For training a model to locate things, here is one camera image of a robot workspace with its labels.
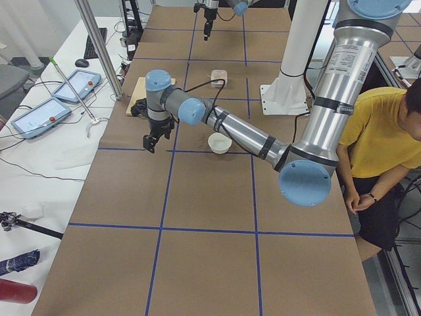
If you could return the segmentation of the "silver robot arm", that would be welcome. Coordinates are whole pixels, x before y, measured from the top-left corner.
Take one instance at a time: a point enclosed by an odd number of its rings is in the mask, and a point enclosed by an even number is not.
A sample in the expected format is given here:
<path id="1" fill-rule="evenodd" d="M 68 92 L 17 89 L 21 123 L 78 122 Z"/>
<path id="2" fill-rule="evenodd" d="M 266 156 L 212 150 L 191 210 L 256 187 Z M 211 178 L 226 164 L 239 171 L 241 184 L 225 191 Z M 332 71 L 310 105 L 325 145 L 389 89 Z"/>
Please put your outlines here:
<path id="1" fill-rule="evenodd" d="M 284 197 L 310 207 L 330 193 L 338 164 L 336 147 L 378 49 L 393 35 L 408 1 L 342 1 L 335 25 L 335 47 L 315 92 L 301 139 L 283 144 L 207 98 L 193 97 L 171 83 L 165 70 L 147 73 L 145 91 L 150 133 L 143 146 L 154 152 L 169 137 L 174 121 L 205 123 L 239 147 L 268 161 L 279 174 Z"/>
<path id="2" fill-rule="evenodd" d="M 228 6 L 233 10 L 234 15 L 242 16 L 246 12 L 246 10 L 253 4 L 257 3 L 257 1 L 226 1 Z M 217 0 L 204 0 L 204 1 L 197 1 L 194 4 L 193 11 L 195 13 L 199 12 L 200 9 L 204 10 L 204 18 L 205 18 L 205 25 L 203 30 L 203 37 L 204 40 L 207 41 L 212 32 L 214 21 L 218 16 L 218 8 L 219 8 L 220 1 Z"/>

